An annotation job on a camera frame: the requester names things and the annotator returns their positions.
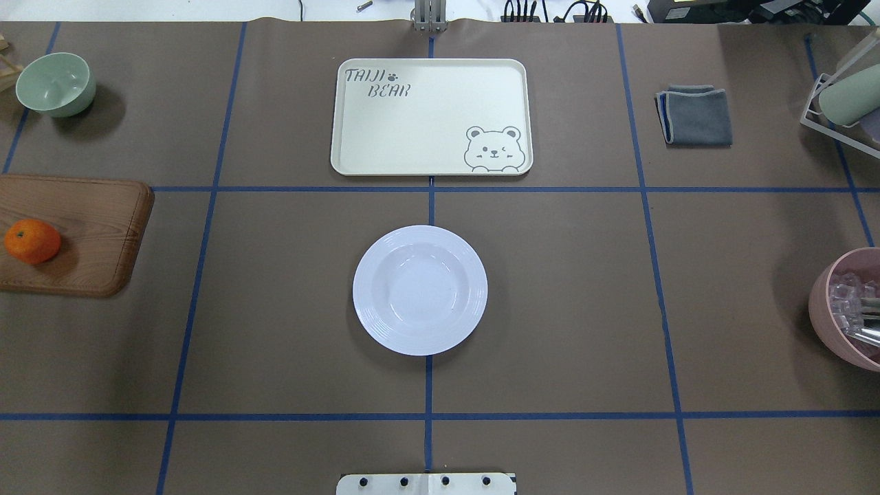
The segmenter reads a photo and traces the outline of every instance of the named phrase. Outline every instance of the tangerine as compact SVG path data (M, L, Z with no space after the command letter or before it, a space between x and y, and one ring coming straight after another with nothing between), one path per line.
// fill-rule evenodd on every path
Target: tangerine
M35 265L58 254L61 234L42 220L25 218L6 231L4 246L11 256Z

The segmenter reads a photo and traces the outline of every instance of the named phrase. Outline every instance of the gray cloth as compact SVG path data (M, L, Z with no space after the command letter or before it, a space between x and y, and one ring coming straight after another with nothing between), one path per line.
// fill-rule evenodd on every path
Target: gray cloth
M727 93L712 85L670 85L656 94L667 144L730 146L733 130Z

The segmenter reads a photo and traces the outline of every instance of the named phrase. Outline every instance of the plate rim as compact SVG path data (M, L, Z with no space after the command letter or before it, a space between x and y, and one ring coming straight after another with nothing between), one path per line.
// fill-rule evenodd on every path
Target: plate rim
M371 300L363 300L367 297L366 295L359 295L367 293L368 290L366 289L366 287L369 286L369 283L375 278L377 273L375 269L373 269L373 271L371 272L365 272L365 270L369 270L365 263L372 262L373 256L376 256L374 253L377 253L378 249L382 249L383 246L386 246L389 240L398 238L401 235L408 235L410 232L412 232L412 234L425 232L439 234L441 236L441 239L446 238L447 240L460 244L460 247L464 249L465 253L470 257L470 259L462 260L460 254L451 251L443 244L439 244L438 246L446 250L448 253L450 253L450 255L455 256L457 259L462 261L463 268L469 276L476 276L475 280L468 281L471 291L469 291L469 300L466 303L466 308L468 307L468 304L471 302L471 300L474 302L474 306L466 313L466 315L470 314L471 316L469 316L464 325L461 326L461 338L458 339L458 337L456 336L450 339L449 342L443 343L442 346L436 345L432 348L426 345L421 349L407 348L406 346L395 345L393 341L389 341L387 338L381 339L376 330L377 326L375 325L375 321L379 321L388 326L387 322L382 321L380 318L369 318L368 315L371 314L370 310L375 308L375 305L371 304ZM411 244L412 243L402 243L396 245L390 251L383 253L380 258L375 260L375 262L373 263L373 267L377 267L379 263L392 252ZM486 267L485 265L483 265L483 262L480 259L480 255L478 255L476 250L473 249L473 246L471 246L470 243L464 240L461 236L436 225L407 225L384 234L382 237L373 242L366 251L364 251L360 261L357 264L357 268L355 269L351 291L352 302L355 313L357 315L357 319L361 323L363 329L366 330L367 334L370 335L373 340L381 344L386 349L398 352L399 354L404 354L408 356L431 356L444 351L448 351L449 349L452 349L453 347L461 344L473 333L473 331L477 328L477 325L480 324L482 316L486 310L486 305L488 303L488 277L486 275Z

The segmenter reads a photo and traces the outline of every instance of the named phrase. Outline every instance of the wooden cutting board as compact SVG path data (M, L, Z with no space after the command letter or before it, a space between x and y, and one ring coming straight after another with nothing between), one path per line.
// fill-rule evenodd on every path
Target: wooden cutting board
M131 278L152 206L153 192L142 182L0 175L0 233L38 218L62 236L58 255L34 266L0 249L0 290L117 293Z

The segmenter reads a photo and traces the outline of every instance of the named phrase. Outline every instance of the green bowl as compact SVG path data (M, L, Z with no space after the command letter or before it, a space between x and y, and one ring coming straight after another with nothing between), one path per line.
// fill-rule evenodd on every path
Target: green bowl
M18 101L34 112L69 117L95 98L95 77L79 55L53 53L31 62L15 84Z

